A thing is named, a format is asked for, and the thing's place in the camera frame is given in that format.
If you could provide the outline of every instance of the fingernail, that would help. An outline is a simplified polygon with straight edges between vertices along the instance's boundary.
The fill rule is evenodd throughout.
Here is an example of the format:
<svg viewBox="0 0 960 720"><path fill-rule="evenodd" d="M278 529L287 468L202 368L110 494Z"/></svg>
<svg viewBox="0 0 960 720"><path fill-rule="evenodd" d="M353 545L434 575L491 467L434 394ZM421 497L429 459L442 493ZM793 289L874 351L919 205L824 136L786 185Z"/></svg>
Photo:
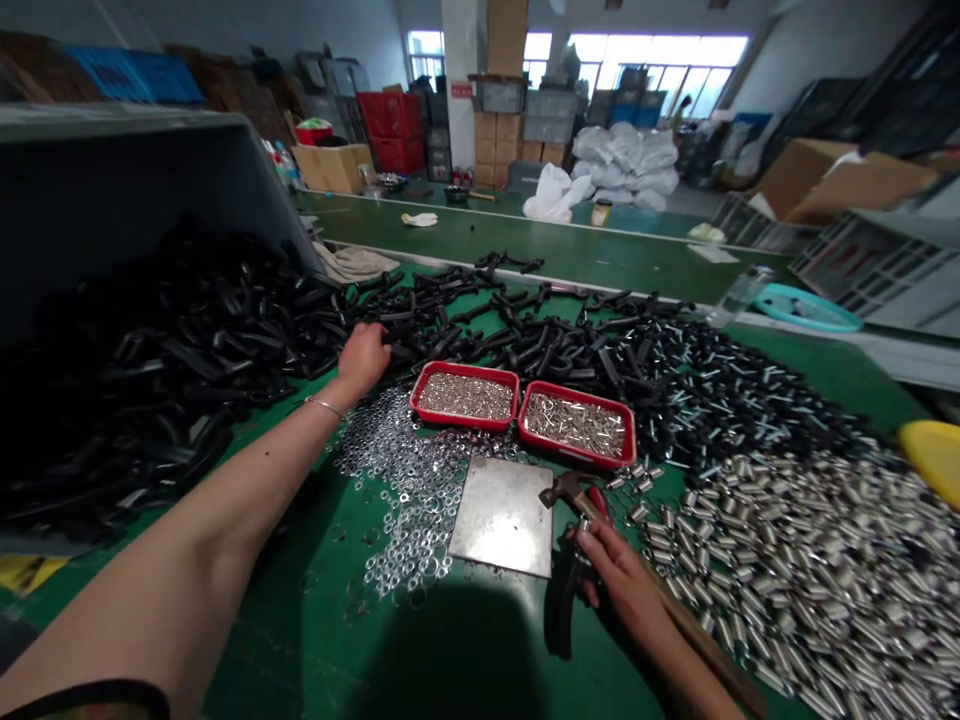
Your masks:
<svg viewBox="0 0 960 720"><path fill-rule="evenodd" d="M577 542L580 543L580 547L586 550L588 547L593 547L596 544L597 539L588 532L577 530Z"/></svg>

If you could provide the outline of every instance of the sign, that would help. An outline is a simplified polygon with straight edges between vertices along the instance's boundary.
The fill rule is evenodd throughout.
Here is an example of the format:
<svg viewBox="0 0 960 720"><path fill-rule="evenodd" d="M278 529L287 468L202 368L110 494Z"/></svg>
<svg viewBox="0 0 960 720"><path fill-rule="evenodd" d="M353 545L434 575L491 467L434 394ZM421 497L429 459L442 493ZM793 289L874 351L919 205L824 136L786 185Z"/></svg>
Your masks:
<svg viewBox="0 0 960 720"><path fill-rule="evenodd" d="M466 80L455 80L451 82L450 97L469 100L473 97L473 83Z"/></svg>

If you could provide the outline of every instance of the sleeve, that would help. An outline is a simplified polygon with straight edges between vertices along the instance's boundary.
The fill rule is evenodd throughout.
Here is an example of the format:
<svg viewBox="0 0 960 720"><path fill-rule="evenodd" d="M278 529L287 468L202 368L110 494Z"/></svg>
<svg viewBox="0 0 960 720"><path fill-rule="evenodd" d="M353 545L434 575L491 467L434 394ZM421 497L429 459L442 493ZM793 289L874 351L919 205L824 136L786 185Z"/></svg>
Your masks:
<svg viewBox="0 0 960 720"><path fill-rule="evenodd" d="M140 680L100 680L60 690L0 720L170 720L159 688Z"/></svg>

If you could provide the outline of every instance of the finger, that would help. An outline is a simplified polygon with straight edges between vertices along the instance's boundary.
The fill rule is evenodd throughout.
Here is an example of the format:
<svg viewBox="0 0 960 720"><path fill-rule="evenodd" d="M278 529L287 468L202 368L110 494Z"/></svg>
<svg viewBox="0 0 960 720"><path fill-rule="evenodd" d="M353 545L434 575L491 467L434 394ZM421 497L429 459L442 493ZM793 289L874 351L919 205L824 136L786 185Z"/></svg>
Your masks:
<svg viewBox="0 0 960 720"><path fill-rule="evenodd" d="M594 610L600 607L600 594L597 592L597 585L593 580L583 581L583 595Z"/></svg>
<svg viewBox="0 0 960 720"><path fill-rule="evenodd" d="M633 553L630 543L609 523L590 523L590 532L596 536L600 544L606 549L607 555L618 566L622 560L630 557L630 554Z"/></svg>
<svg viewBox="0 0 960 720"><path fill-rule="evenodd" d="M607 555L607 549L589 532L577 531L577 542L606 583L614 582L618 579L618 576L623 575L623 572L613 564L613 560Z"/></svg>

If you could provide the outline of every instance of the hammer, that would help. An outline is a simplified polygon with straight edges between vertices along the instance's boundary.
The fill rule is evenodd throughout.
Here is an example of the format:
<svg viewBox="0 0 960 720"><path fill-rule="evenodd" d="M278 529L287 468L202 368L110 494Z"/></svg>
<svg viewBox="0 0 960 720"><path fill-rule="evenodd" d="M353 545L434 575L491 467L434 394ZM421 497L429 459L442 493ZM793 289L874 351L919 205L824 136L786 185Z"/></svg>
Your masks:
<svg viewBox="0 0 960 720"><path fill-rule="evenodd" d="M587 516L592 522L606 522L606 518L597 510L596 505L583 491L581 483L584 482L599 483L600 479L587 473L568 470L562 475L554 477L553 487L540 493L540 502L548 508L552 508L556 505L557 500L563 499L570 503L577 513ZM727 691L735 700L742 703L747 710L761 720L766 718L767 702L763 695L754 687L746 674L720 649L713 638L700 627L700 623L687 610L686 606L674 597L660 576L650 566L650 563L647 562L647 559L639 553L638 558L640 559L640 565L653 581L657 594L660 596L660 602L666 609L667 614L680 633L687 639L687 642L690 643L690 646L699 653L707 667L717 676L717 679L727 688Z"/></svg>

